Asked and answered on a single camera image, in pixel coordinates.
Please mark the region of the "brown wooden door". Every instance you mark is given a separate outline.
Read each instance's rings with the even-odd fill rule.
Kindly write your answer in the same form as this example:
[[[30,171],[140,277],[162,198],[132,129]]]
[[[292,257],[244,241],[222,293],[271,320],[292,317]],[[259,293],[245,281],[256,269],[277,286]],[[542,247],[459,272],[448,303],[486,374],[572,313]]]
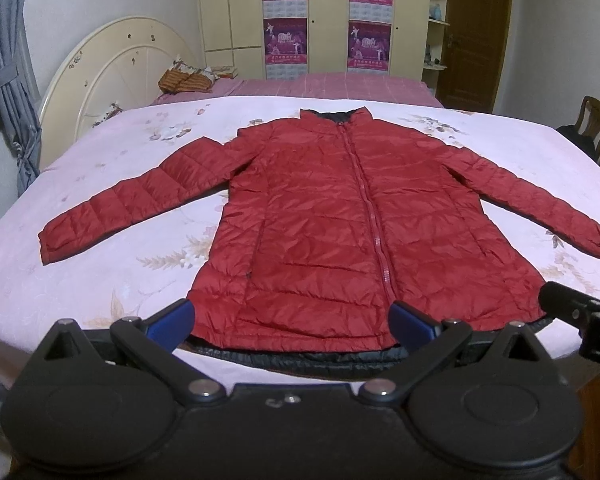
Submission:
[[[491,113],[504,65],[512,0],[448,0],[437,99],[446,108]]]

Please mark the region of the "orange patterned pillow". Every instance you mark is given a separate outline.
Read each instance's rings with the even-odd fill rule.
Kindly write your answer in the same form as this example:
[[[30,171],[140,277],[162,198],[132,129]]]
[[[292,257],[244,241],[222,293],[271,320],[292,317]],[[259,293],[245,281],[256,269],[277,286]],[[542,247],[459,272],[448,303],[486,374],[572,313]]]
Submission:
[[[161,76],[158,88],[163,93],[169,94],[204,93],[210,92],[218,79],[219,76],[216,76],[209,67],[202,70],[178,60]]]

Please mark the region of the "red down jacket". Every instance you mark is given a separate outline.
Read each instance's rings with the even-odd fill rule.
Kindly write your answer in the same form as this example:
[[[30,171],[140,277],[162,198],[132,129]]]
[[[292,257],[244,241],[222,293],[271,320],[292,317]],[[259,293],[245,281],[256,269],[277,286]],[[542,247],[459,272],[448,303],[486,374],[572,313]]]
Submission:
[[[193,341],[221,359],[302,370],[399,357],[389,309],[405,302],[475,330],[542,318],[542,275],[484,213],[491,202],[600,259],[600,224],[469,148],[375,118],[302,110],[199,138],[60,214],[44,263],[227,188],[207,262],[188,292]]]

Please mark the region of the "lower right purple poster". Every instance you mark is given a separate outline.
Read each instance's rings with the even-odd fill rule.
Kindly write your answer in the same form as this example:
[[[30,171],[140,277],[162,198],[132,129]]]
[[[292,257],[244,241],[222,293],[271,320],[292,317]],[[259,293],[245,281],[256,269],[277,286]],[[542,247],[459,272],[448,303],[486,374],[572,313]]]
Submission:
[[[349,22],[347,69],[352,72],[388,73],[391,26]]]

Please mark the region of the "lower left purple poster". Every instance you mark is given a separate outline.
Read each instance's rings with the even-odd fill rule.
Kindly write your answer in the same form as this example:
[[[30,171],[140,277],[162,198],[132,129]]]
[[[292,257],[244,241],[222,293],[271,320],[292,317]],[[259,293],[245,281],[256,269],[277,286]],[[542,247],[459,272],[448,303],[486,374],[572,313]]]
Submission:
[[[305,18],[266,18],[263,36],[266,65],[306,64],[308,37]]]

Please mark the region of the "pink floral quilt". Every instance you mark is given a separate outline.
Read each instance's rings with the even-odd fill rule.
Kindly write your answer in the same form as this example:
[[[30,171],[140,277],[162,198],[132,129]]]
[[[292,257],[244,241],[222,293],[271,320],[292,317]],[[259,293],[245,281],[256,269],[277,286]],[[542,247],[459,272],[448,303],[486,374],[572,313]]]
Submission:
[[[183,297],[206,260],[227,195],[217,192],[49,266],[38,244],[47,222],[201,136],[225,143],[241,128],[302,110],[354,108],[351,100],[235,96],[128,110],[82,136],[0,220],[0,382],[15,380],[61,318],[106,328]],[[426,106],[371,102],[368,109],[376,118],[470,148],[600,223],[600,166],[550,127]]]

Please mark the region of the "cream round headboard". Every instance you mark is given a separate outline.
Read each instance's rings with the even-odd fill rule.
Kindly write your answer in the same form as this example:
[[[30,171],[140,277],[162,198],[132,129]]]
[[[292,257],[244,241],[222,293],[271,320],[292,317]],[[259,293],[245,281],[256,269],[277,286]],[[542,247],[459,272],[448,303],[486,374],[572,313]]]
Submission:
[[[85,37],[42,99],[40,167],[50,166],[114,108],[154,102],[160,77],[178,60],[195,63],[188,44],[170,26],[146,16],[119,18]]]

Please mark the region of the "pink checked bed sheet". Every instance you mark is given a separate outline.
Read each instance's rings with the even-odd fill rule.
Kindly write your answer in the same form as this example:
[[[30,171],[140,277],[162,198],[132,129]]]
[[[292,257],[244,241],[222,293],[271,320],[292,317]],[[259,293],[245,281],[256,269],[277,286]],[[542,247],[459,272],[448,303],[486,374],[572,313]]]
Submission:
[[[376,101],[442,107],[426,84],[413,79],[363,73],[305,74],[294,80],[219,79],[209,92],[163,93],[154,104],[200,101],[221,96]]]

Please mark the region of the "cream wardrobe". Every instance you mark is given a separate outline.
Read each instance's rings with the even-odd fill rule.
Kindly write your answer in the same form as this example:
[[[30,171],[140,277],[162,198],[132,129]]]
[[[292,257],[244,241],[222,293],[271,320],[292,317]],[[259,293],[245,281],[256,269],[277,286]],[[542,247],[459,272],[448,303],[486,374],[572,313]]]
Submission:
[[[425,68],[430,0],[393,0],[392,6],[350,0],[198,0],[204,62],[230,66],[251,79],[294,79],[304,74],[345,73],[349,22],[391,26],[388,73],[419,80]],[[306,64],[266,65],[263,21],[305,18]]]

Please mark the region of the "wooden chair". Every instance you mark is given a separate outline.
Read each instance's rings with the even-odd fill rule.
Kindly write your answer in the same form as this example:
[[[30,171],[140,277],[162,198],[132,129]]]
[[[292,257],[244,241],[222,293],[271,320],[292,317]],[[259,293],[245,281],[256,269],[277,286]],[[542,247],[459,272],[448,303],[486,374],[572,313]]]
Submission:
[[[560,126],[557,131],[600,165],[600,100],[585,96],[577,121]]]

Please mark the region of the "grey blue curtain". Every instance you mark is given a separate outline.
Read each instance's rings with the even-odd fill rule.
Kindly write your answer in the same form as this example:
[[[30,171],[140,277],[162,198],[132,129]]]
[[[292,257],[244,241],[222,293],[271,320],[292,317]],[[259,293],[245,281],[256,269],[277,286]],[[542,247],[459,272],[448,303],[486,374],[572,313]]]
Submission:
[[[20,74],[24,0],[0,0],[0,119],[17,164],[22,194],[40,174],[42,127],[26,77]]]

